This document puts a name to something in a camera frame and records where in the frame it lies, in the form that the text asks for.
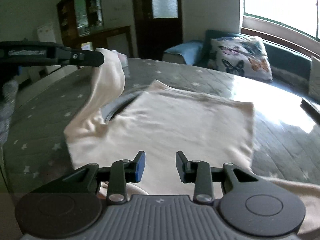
pillow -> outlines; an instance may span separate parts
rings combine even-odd
[[[309,96],[320,102],[320,60],[313,56],[311,58]]]
[[[266,48],[260,37],[211,39],[208,67],[251,79],[272,81]]]

round table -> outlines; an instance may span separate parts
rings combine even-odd
[[[157,79],[168,86],[253,102],[254,173],[320,184],[320,128],[300,107],[300,97],[196,66],[136,58],[128,62],[124,95]],[[2,163],[12,192],[31,191],[72,170],[63,129],[90,94],[90,73],[90,68],[71,73],[13,114]]]

wooden desk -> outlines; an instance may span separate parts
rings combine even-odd
[[[108,49],[107,38],[113,37],[119,34],[123,34],[123,33],[125,34],[128,42],[129,57],[133,57],[133,47],[132,47],[130,26],[104,29],[96,33],[91,33],[91,34],[80,36],[80,37],[78,36],[73,40],[65,39],[63,41],[63,44],[71,48],[81,49],[81,43],[92,42],[93,49],[96,49],[96,48]]]

window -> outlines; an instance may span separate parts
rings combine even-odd
[[[317,40],[320,38],[317,0],[244,0],[244,5],[245,15],[276,22]]]

dark wooden door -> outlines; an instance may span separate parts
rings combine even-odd
[[[182,43],[181,0],[133,0],[133,9],[140,58],[161,60]]]

